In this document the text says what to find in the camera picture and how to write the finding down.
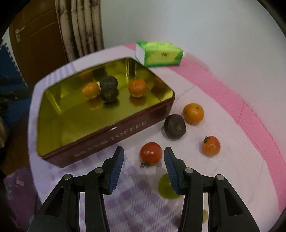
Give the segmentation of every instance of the green tissue box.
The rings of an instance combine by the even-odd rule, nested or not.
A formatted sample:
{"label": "green tissue box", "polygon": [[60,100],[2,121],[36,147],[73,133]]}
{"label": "green tissue box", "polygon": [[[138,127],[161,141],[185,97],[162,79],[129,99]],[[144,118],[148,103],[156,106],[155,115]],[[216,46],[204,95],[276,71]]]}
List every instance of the green tissue box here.
{"label": "green tissue box", "polygon": [[180,65],[184,51],[171,43],[139,41],[135,56],[146,67]]}

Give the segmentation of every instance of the tomato stem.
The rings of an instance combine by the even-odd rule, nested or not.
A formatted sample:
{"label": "tomato stem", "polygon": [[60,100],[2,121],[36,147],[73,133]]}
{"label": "tomato stem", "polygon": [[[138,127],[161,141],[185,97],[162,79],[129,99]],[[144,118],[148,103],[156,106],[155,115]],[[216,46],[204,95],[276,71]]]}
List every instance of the tomato stem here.
{"label": "tomato stem", "polygon": [[148,162],[142,162],[140,167],[149,167],[151,164]]}
{"label": "tomato stem", "polygon": [[209,139],[209,137],[206,136],[206,137],[204,138],[204,143],[207,143],[207,142],[208,142],[208,139]]}

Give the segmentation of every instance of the pink tablecloth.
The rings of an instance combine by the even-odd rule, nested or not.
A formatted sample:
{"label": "pink tablecloth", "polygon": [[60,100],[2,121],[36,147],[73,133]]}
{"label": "pink tablecloth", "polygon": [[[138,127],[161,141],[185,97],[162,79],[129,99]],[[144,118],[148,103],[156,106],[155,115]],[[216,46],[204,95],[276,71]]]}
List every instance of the pink tablecloth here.
{"label": "pink tablecloth", "polygon": [[[36,151],[36,125],[44,90],[90,66],[122,57],[135,58],[134,48],[134,44],[118,46],[82,57],[36,85],[29,115],[28,144],[31,170],[41,201],[64,174],[87,174],[101,166],[115,150],[115,146],[109,147],[63,169],[42,160]],[[171,113],[181,114],[186,104],[196,102],[203,106],[205,118],[198,126],[187,125],[186,135],[176,142],[162,136],[163,122],[160,122],[118,144],[125,150],[126,161],[117,189],[105,197],[111,231],[177,231],[183,197],[165,200],[158,194],[158,181],[166,173],[164,162],[148,169],[139,168],[139,150],[150,141],[159,143],[163,149],[171,146],[177,157],[202,175],[225,175],[249,208],[261,232],[268,231],[286,205],[286,166],[262,122],[236,93],[193,61],[183,58],[180,66],[151,70],[175,91]],[[220,154],[213,158],[207,158],[199,151],[200,142],[209,135],[216,136],[222,145]],[[80,225],[81,231],[85,231],[83,204],[80,205]],[[203,225],[203,231],[207,231],[207,223]]]}

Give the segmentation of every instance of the orange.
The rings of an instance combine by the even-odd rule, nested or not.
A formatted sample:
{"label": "orange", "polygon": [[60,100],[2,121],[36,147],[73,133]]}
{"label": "orange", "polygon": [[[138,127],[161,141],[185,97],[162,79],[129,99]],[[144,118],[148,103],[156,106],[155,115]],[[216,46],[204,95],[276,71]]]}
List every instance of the orange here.
{"label": "orange", "polygon": [[136,79],[129,83],[128,90],[133,97],[142,97],[147,92],[147,84],[143,79]]}
{"label": "orange", "polygon": [[82,94],[87,99],[94,99],[99,95],[99,93],[100,93],[100,88],[98,84],[95,82],[87,83],[82,89]]}
{"label": "orange", "polygon": [[191,124],[197,124],[204,118],[204,109],[196,103],[185,106],[183,110],[185,120]]}

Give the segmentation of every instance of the dried fruit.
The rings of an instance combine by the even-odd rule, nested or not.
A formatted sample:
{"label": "dried fruit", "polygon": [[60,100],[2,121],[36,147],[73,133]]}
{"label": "dried fruit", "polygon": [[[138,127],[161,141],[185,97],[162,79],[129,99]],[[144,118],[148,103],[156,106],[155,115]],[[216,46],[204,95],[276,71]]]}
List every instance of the dried fruit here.
{"label": "dried fruit", "polygon": [[118,87],[118,81],[115,77],[113,76],[105,76],[102,77],[100,80],[100,88],[112,88],[112,89],[117,89]]}
{"label": "dried fruit", "polygon": [[105,103],[110,103],[117,99],[118,94],[119,94],[118,89],[104,88],[104,89],[101,89],[100,98]]}
{"label": "dried fruit", "polygon": [[182,116],[169,115],[164,122],[164,131],[168,138],[179,139],[186,133],[186,124]]}

